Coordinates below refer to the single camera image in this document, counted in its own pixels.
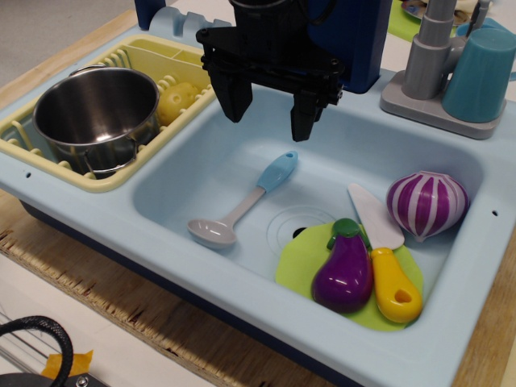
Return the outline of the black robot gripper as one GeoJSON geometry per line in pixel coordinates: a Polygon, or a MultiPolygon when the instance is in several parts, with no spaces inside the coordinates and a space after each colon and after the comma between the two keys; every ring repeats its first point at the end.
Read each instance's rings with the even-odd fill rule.
{"type": "Polygon", "coordinates": [[[309,27],[328,19],[336,3],[325,1],[315,15],[307,1],[233,1],[231,6],[233,27],[205,27],[196,35],[223,113],[238,123],[252,102],[254,84],[284,91],[293,94],[292,138],[308,140],[323,109],[342,96],[342,61],[308,34],[309,27]]]}

